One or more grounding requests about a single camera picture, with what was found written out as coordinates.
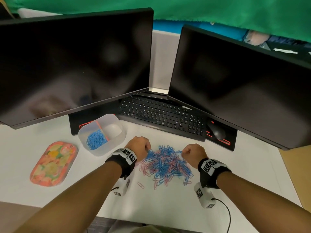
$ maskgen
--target hand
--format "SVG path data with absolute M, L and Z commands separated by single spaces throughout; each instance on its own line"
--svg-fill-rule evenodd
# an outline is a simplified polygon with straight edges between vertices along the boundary
M 207 158 L 207 155 L 205 153 L 205 150 L 202 146 L 198 144 L 190 144 L 187 145 L 182 153 L 181 156 L 194 168 L 197 169 L 197 166 L 199 165 L 199 162 Z
M 129 148 L 130 150 L 134 151 L 135 155 L 137 156 L 137 162 L 139 162 L 147 157 L 148 150 L 151 149 L 151 145 L 147 138 L 141 136 L 134 137 L 127 143 L 125 148 Z

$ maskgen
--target wristband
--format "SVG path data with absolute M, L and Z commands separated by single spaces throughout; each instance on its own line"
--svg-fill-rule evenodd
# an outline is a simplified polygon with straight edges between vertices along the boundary
M 201 186 L 219 189 L 217 186 L 217 177 L 222 172 L 231 172 L 227 165 L 215 159 L 204 158 L 199 162 L 197 169 L 200 172 Z
M 137 157 L 129 148 L 117 149 L 109 158 L 107 158 L 105 163 L 108 161 L 114 161 L 121 166 L 122 174 L 120 178 L 123 178 L 125 176 L 130 176 L 131 172 L 135 168 Z

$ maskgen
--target keyboard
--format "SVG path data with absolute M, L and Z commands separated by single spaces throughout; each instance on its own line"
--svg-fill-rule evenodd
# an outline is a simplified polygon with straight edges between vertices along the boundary
M 130 96 L 122 100 L 116 115 L 120 120 L 197 141 L 205 141 L 206 119 L 193 110 L 185 109 L 182 106 L 140 96 Z

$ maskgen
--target cable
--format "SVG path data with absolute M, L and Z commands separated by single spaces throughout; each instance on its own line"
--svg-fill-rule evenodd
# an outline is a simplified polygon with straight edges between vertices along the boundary
M 219 202 L 222 202 L 221 200 L 216 199 L 216 198 L 212 198 L 212 200 L 218 200 Z M 228 233 L 228 232 L 229 232 L 230 225 L 231 225 L 231 214 L 230 214 L 230 210 L 228 209 L 227 205 L 226 205 L 224 202 L 222 202 L 222 203 L 223 203 L 224 206 L 226 206 L 226 208 L 227 208 L 227 210 L 228 210 L 228 212 L 229 212 L 229 226 L 228 226 L 228 230 L 227 230 L 227 233 Z
M 117 187 L 113 188 L 111 191 L 113 191 L 114 189 L 119 189 L 119 187 L 117 186 Z

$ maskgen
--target computer monitor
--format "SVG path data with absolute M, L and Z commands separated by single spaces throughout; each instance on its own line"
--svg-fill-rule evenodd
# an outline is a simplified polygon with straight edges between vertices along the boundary
M 14 129 L 147 91 L 151 8 L 0 23 L 0 121 Z
M 182 28 L 169 98 L 282 149 L 311 144 L 311 66 Z

